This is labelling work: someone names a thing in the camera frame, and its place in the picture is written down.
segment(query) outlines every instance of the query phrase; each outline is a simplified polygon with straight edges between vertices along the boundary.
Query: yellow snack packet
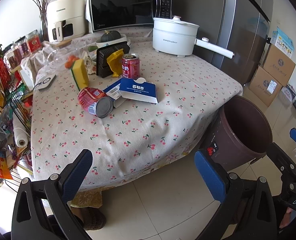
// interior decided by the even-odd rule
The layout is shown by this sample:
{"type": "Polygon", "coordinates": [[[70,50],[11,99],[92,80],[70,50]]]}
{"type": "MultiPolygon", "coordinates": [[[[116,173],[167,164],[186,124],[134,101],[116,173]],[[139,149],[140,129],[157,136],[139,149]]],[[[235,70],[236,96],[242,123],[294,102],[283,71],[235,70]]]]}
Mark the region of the yellow snack packet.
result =
{"type": "Polygon", "coordinates": [[[124,49],[117,50],[107,58],[107,63],[113,72],[113,77],[119,77],[122,74],[121,58],[124,55],[124,49]]]}

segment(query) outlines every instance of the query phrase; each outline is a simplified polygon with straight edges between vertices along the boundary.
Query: microwave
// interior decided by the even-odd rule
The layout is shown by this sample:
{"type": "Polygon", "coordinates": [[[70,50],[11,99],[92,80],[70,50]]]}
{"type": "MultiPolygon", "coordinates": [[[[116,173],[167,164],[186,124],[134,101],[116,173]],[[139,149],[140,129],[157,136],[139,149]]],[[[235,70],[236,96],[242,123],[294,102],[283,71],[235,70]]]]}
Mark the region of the microwave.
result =
{"type": "Polygon", "coordinates": [[[89,9],[93,31],[171,18],[171,0],[89,0],[89,9]]]}

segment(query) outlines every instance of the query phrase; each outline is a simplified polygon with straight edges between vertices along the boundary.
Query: blue and white box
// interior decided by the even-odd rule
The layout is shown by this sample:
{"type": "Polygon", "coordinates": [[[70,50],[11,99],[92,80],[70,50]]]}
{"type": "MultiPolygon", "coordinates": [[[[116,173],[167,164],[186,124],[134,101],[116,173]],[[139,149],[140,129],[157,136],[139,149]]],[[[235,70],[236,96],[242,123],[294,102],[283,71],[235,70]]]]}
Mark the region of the blue and white box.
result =
{"type": "Polygon", "coordinates": [[[281,29],[277,27],[276,31],[272,32],[272,38],[270,43],[275,45],[283,53],[285,53],[289,58],[291,58],[292,53],[295,50],[294,43],[291,38],[289,38],[281,29]]]}
{"type": "Polygon", "coordinates": [[[121,93],[119,91],[120,81],[121,79],[117,80],[114,84],[110,85],[109,87],[103,90],[103,92],[105,92],[107,96],[109,96],[112,99],[113,106],[115,108],[117,108],[123,102],[126,101],[126,99],[121,96],[121,93]]]}
{"type": "Polygon", "coordinates": [[[144,78],[133,80],[122,78],[120,81],[119,91],[123,98],[158,103],[157,88],[155,84],[148,83],[144,78]]]}

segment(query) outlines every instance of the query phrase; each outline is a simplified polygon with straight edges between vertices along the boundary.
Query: trash can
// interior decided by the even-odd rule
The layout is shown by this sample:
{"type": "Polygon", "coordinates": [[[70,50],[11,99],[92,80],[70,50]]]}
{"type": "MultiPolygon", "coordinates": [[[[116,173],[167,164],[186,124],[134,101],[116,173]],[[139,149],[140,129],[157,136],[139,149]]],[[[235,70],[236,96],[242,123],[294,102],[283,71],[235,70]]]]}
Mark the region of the trash can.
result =
{"type": "Polygon", "coordinates": [[[230,171],[266,155],[272,131],[264,114],[249,100],[234,96],[218,111],[201,148],[230,171]]]}

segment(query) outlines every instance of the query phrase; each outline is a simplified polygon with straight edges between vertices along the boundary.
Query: glass vase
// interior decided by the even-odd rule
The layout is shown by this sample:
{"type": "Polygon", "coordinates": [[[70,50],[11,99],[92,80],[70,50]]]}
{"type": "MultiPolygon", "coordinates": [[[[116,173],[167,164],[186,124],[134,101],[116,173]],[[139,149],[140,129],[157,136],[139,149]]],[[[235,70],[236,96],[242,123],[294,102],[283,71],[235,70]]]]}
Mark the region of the glass vase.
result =
{"type": "Polygon", "coordinates": [[[46,13],[44,12],[44,13],[40,14],[39,18],[40,18],[40,37],[41,37],[42,41],[49,41],[46,13]]]}

